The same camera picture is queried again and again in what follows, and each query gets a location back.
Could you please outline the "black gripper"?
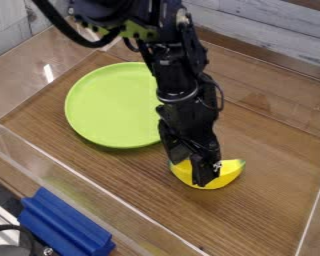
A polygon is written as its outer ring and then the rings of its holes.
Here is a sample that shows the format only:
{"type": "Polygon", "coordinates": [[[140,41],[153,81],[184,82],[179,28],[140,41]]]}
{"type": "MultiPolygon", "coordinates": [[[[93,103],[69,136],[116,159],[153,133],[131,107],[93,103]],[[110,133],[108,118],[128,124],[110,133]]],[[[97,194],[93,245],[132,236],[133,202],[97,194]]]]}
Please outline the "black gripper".
{"type": "Polygon", "coordinates": [[[197,99],[156,107],[160,140],[173,164],[189,156],[192,184],[204,187],[220,176],[220,146],[213,133],[219,117],[217,101],[197,99]]]}

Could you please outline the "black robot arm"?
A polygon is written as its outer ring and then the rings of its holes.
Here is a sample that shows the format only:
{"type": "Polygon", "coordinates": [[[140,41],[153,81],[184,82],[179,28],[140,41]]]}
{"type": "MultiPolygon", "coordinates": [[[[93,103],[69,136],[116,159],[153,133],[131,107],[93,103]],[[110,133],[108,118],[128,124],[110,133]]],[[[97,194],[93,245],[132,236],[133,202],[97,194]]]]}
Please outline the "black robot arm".
{"type": "Polygon", "coordinates": [[[96,41],[76,32],[49,0],[32,2],[81,46],[100,48],[121,37],[129,50],[141,55],[157,84],[159,133],[169,162],[187,162],[188,183],[205,187],[221,173],[213,124],[223,106],[217,103],[217,84],[204,72],[207,48],[183,0],[69,0],[69,15],[102,34],[96,41]]]}

